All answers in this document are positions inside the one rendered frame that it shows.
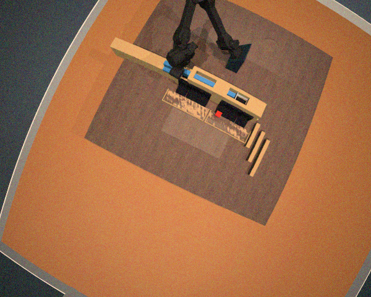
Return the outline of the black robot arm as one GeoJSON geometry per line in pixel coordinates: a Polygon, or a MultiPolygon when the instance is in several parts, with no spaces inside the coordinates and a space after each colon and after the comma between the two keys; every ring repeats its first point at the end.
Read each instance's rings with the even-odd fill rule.
{"type": "Polygon", "coordinates": [[[207,12],[210,21],[217,33],[216,43],[221,50],[229,50],[231,59],[239,58],[242,55],[243,48],[239,47],[239,40],[233,40],[230,34],[227,34],[222,21],[215,7],[215,0],[186,0],[181,22],[173,35],[173,49],[171,49],[166,60],[171,67],[177,67],[184,60],[191,59],[198,46],[195,42],[188,43],[190,40],[190,24],[193,18],[195,5],[199,4],[207,12]],[[188,43],[188,44],[187,44],[188,43]]]}

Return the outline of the red cube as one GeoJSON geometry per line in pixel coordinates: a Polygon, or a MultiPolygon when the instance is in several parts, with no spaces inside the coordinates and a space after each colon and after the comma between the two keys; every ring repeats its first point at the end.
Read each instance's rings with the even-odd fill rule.
{"type": "Polygon", "coordinates": [[[215,113],[215,116],[217,116],[217,117],[220,118],[221,115],[222,115],[222,112],[220,112],[220,111],[217,110],[217,112],[215,113]]]}

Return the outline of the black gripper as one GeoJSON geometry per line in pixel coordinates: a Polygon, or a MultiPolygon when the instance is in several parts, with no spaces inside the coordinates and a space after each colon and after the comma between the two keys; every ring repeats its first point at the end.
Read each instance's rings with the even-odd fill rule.
{"type": "MultiPolygon", "coordinates": [[[[193,58],[193,56],[195,55],[195,52],[193,53],[191,59],[193,58]]],[[[184,67],[187,67],[187,65],[191,62],[190,59],[188,60],[184,60],[184,62],[180,63],[180,65],[178,65],[177,67],[172,67],[170,72],[169,72],[169,75],[175,77],[177,80],[179,80],[183,74],[183,72],[185,71],[184,70],[184,67]]]]}

